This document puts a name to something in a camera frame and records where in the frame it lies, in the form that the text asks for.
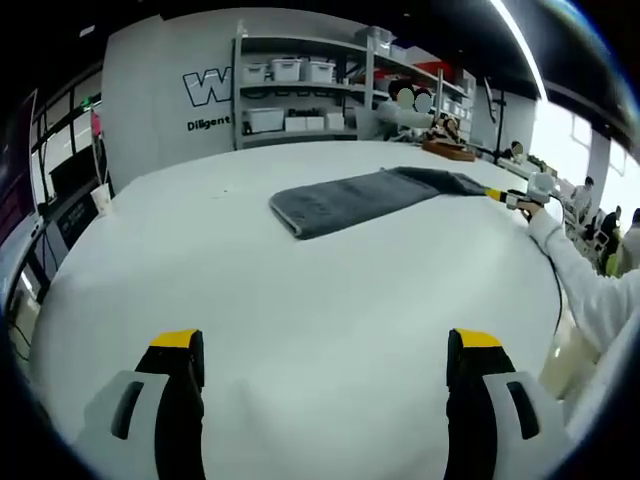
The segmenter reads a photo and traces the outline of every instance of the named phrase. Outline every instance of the white sleeve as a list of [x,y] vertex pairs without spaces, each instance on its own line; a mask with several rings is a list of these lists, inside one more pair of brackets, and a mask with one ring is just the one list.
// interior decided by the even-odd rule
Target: white sleeve
[[413,128],[431,128],[433,115],[419,113],[413,110],[400,108],[395,102],[381,103],[376,110],[378,118],[385,122]]
[[604,353],[640,306],[640,270],[599,276],[544,210],[531,219],[528,233],[553,260],[578,327]]

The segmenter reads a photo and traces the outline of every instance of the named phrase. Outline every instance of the logo letter w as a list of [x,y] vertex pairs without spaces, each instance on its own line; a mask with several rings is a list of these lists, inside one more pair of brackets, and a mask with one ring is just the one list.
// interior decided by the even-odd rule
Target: logo letter w
[[184,86],[194,107],[201,107],[209,103],[211,95],[216,102],[231,100],[231,67],[220,73],[217,68],[204,72],[202,80],[197,73],[187,73],[182,76]]

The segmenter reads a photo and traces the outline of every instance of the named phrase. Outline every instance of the shelf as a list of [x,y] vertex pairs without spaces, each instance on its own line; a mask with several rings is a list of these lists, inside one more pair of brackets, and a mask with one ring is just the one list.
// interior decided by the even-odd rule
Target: shelf
[[[438,83],[438,77],[433,75],[432,73],[425,72],[424,70],[414,67],[413,65],[408,65],[406,63],[403,63],[399,60],[396,60],[395,58],[385,57],[383,55],[376,54],[374,63],[376,66],[380,66],[382,68],[388,68],[390,70],[395,70],[410,78],[414,78],[414,79],[428,78],[432,82],[436,84]],[[462,90],[461,87],[457,87],[456,85],[453,85],[444,79],[442,80],[442,85],[443,85],[443,88],[449,93],[453,93],[463,97],[467,96],[467,94],[464,93],[464,90]]]
[[246,36],[242,37],[242,53],[296,53],[318,55],[356,55],[363,59],[367,49],[352,43],[315,37]]
[[287,140],[322,140],[322,139],[343,139],[343,140],[357,140],[358,133],[355,130],[307,130],[304,132],[263,132],[256,133],[254,135],[243,135],[242,143],[250,145],[254,143],[286,143]]
[[[319,82],[265,82],[240,86],[241,91],[251,90],[335,90],[351,93],[361,93],[364,95],[364,85],[343,85],[340,83],[319,83]],[[389,98],[389,94],[374,90],[373,95],[378,98]]]

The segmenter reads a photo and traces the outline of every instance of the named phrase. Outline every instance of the hand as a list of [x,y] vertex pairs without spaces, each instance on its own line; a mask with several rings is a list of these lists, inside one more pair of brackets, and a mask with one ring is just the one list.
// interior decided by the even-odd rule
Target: hand
[[527,222],[530,222],[540,210],[544,210],[544,207],[533,202],[518,202],[516,207],[520,209],[522,216],[527,220]]

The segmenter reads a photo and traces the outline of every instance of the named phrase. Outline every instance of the wooden tray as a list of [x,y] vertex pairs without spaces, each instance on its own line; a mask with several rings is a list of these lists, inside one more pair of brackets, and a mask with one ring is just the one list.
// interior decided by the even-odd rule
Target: wooden tray
[[429,142],[426,140],[422,142],[422,149],[426,150],[427,152],[442,155],[449,160],[457,160],[459,162],[475,162],[476,156],[471,152],[464,151],[463,148],[463,145],[445,145],[442,143]]

